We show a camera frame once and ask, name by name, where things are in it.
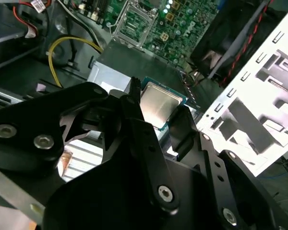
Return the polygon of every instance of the red wire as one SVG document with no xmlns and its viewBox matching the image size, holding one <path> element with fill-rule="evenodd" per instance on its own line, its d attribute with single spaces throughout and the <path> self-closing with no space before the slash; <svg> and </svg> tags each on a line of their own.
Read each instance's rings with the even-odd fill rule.
<svg viewBox="0 0 288 230">
<path fill-rule="evenodd" d="M 228 72 L 227 77 L 225 77 L 225 78 L 223 79 L 223 81 L 220 83 L 220 86 L 222 86 L 222 85 L 226 82 L 226 80 L 231 76 L 231 73 L 232 73 L 232 71 L 234 70 L 235 65 L 236 65 L 237 62 L 239 61 L 240 57 L 245 53 L 245 51 L 247 50 L 247 47 L 248 47 L 249 44 L 251 43 L 254 35 L 257 33 L 258 26 L 259 26 L 259 24 L 260 24 L 260 22 L 261 22 L 261 20 L 262 20 L 262 18 L 263 18 L 264 13 L 267 11 L 268 6 L 269 6 L 273 1 L 274 1 L 274 0 L 270 0 L 270 1 L 266 4 L 266 6 L 264 7 L 264 10 L 262 11 L 262 13 L 259 15 L 257 24 L 256 24 L 255 27 L 254 27 L 253 33 L 252 33 L 252 34 L 249 36 L 249 38 L 247 39 L 247 42 L 244 44 L 242 51 L 236 56 L 234 62 L 233 62 L 232 65 L 231 65 L 231 68 L 230 68 L 230 70 L 229 70 L 229 72 Z"/>
<path fill-rule="evenodd" d="M 14 6 L 13 6 L 13 14 L 19 22 L 21 22 L 22 24 L 24 24 L 26 26 L 32 27 L 35 30 L 36 35 L 38 35 L 38 29 L 34 25 L 32 25 L 31 23 L 27 23 L 24 20 L 22 20 L 20 17 L 18 17 L 17 12 L 16 12 L 16 7 L 14 7 Z"/>
<path fill-rule="evenodd" d="M 47 8 L 48 6 L 50 6 L 51 2 L 52 2 L 51 0 L 47 0 L 47 3 L 45 4 L 45 7 Z M 31 3 L 29 3 L 29 2 L 21 2 L 21 0 L 19 0 L 19 4 L 26 5 L 26 6 L 29 6 L 29 7 L 33 7 Z M 22 20 L 20 17 L 18 17 L 17 12 L 16 12 L 16 7 L 13 7 L 13 14 L 14 14 L 15 18 L 18 21 L 20 21 L 22 24 L 25 24 L 26 26 L 33 27 L 33 29 L 36 32 L 36 35 L 38 35 L 38 29 L 33 24 L 27 23 L 24 20 Z"/>
</svg>

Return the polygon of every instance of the blue wire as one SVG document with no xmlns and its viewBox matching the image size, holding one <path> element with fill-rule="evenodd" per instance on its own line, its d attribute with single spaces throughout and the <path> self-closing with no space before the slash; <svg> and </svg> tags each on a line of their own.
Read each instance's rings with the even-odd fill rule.
<svg viewBox="0 0 288 230">
<path fill-rule="evenodd" d="M 287 175 L 287 172 L 284 172 L 283 174 L 276 175 L 276 176 L 259 177 L 259 178 L 261 178 L 261 179 L 271 179 L 271 180 L 273 180 L 273 179 L 275 179 L 275 178 L 278 178 L 278 177 L 281 177 L 281 176 L 285 176 L 285 175 Z"/>
</svg>

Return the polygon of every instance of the screw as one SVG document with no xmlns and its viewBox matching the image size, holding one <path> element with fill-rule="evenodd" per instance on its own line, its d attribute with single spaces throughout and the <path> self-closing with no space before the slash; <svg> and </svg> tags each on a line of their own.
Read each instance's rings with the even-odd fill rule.
<svg viewBox="0 0 288 230">
<path fill-rule="evenodd" d="M 94 92 L 98 93 L 98 94 L 102 94 L 102 91 L 100 89 L 94 89 Z"/>
<path fill-rule="evenodd" d="M 232 226 L 237 225 L 237 219 L 235 215 L 228 208 L 223 209 L 223 216 Z"/>
<path fill-rule="evenodd" d="M 0 138 L 11 138 L 17 133 L 17 129 L 14 126 L 3 124 L 0 125 Z"/>
<path fill-rule="evenodd" d="M 203 134 L 203 137 L 204 137 L 206 140 L 210 140 L 210 137 L 207 136 L 206 134 Z"/>
<path fill-rule="evenodd" d="M 158 188 L 159 196 L 165 201 L 165 202 L 171 202 L 173 200 L 173 194 L 172 191 L 166 187 L 166 186 L 160 186 Z"/>
<path fill-rule="evenodd" d="M 232 157 L 232 159 L 235 159 L 236 158 L 236 155 L 233 154 L 232 152 L 228 152 L 230 154 L 230 156 Z"/>
<path fill-rule="evenodd" d="M 49 150 L 54 145 L 54 141 L 52 136 L 42 134 L 34 138 L 34 145 L 38 149 Z"/>
</svg>

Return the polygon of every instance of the black fan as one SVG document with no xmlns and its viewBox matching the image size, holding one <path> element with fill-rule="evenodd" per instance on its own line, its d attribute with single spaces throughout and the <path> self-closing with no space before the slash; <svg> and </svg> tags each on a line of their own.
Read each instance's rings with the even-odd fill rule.
<svg viewBox="0 0 288 230">
<path fill-rule="evenodd" d="M 257 0 L 227 0 L 192 53 L 191 66 L 198 69 L 205 77 L 216 80 L 223 87 L 227 86 L 286 15 L 285 12 L 277 12 L 272 8 L 268 8 L 262 14 L 266 4 L 266 1 Z M 260 14 L 262 20 L 256 34 L 235 68 L 231 70 L 237 54 L 241 53 L 245 42 L 253 33 Z M 227 58 L 217 66 L 225 54 Z"/>
</svg>

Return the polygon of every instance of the motherboard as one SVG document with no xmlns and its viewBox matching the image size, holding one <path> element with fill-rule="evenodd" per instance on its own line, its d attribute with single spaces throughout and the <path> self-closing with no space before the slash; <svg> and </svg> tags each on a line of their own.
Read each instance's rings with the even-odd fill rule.
<svg viewBox="0 0 288 230">
<path fill-rule="evenodd" d="M 114 39 L 184 69 L 218 13 L 217 2 L 110 0 L 102 15 L 88 14 L 109 29 Z"/>
</svg>

